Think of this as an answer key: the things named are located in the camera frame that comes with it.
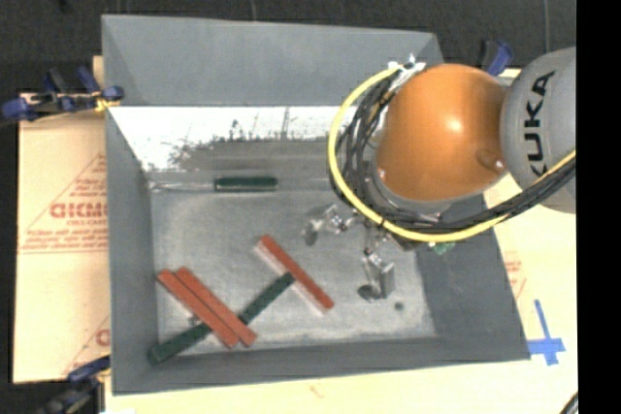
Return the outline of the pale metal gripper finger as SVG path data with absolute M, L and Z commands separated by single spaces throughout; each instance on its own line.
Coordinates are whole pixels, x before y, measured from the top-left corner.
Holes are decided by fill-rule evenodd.
M 343 217 L 336 204 L 313 207 L 305 216 L 302 238 L 307 246 L 313 246 L 321 233 L 339 235 L 360 221 L 356 213 Z
M 358 294 L 368 302 L 387 299 L 395 290 L 395 266 L 384 261 L 370 248 L 364 251 L 362 259 L 367 283 L 360 286 Z

